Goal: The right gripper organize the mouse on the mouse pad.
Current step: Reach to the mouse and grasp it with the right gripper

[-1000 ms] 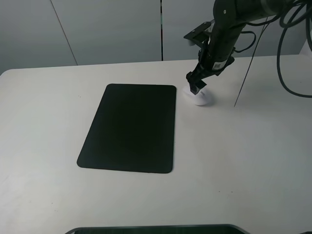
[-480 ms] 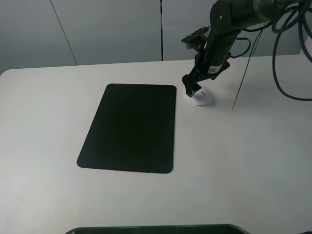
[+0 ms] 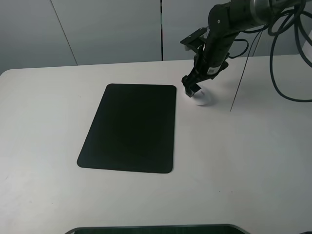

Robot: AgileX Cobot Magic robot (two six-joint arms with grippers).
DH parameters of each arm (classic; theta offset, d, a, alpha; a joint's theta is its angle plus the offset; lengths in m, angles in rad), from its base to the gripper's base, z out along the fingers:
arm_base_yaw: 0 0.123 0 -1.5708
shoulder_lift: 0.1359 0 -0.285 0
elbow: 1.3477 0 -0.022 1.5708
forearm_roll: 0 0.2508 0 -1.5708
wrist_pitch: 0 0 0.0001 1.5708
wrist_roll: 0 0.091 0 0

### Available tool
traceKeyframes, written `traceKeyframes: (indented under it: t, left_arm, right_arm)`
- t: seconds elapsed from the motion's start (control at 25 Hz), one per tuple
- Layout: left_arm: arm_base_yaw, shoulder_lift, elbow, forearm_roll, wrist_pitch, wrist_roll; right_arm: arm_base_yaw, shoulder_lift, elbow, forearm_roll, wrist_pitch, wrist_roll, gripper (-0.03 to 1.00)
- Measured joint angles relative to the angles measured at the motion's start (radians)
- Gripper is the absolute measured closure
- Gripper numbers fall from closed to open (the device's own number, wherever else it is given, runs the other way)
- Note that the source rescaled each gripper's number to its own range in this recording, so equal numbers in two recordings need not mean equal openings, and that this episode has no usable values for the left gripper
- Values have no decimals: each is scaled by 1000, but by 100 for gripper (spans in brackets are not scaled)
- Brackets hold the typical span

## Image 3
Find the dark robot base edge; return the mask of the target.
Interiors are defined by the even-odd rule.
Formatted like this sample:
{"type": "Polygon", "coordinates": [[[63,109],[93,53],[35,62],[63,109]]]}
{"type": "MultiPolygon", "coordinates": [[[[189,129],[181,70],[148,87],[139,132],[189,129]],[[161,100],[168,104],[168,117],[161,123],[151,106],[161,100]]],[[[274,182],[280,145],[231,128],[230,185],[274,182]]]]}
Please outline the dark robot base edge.
{"type": "Polygon", "coordinates": [[[165,225],[165,226],[120,226],[80,227],[68,234],[246,234],[247,231],[231,224],[212,225],[165,225]]]}

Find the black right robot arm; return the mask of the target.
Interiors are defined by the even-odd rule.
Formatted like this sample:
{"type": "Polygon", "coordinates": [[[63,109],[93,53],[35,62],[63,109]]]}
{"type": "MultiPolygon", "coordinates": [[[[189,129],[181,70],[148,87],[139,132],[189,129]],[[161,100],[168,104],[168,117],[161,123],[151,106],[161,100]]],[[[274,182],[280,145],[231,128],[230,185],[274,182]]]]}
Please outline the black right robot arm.
{"type": "Polygon", "coordinates": [[[194,67],[182,78],[187,96],[200,90],[198,83],[214,79],[228,67],[229,50],[239,33],[272,23],[285,8],[298,0],[232,0],[215,5],[202,27],[180,43],[195,52],[194,67]]]}

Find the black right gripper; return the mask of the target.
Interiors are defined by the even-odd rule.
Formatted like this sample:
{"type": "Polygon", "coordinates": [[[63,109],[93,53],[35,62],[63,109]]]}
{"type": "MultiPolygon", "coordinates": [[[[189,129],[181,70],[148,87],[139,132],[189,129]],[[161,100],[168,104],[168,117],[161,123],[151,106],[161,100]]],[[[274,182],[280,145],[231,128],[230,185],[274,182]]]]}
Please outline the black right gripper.
{"type": "Polygon", "coordinates": [[[197,83],[214,79],[227,68],[228,63],[225,60],[233,42],[234,36],[206,38],[203,49],[196,56],[192,71],[181,80],[188,97],[193,97],[201,89],[197,83]]]}

